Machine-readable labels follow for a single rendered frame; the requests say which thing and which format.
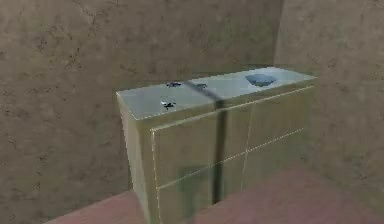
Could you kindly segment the olive green chest of drawers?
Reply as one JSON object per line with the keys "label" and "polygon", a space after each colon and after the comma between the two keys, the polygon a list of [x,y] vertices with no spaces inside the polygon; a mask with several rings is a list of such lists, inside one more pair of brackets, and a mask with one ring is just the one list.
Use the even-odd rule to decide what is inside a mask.
{"label": "olive green chest of drawers", "polygon": [[[251,74],[276,81],[257,87]],[[182,224],[300,157],[314,77],[266,67],[173,82],[117,94],[146,224]]]}

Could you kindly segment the blue grey bowl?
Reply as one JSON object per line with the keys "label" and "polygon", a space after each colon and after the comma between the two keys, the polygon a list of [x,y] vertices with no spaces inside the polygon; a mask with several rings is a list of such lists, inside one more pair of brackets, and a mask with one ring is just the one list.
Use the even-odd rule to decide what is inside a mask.
{"label": "blue grey bowl", "polygon": [[264,74],[251,74],[246,76],[246,80],[257,87],[265,87],[276,81],[276,78]]}

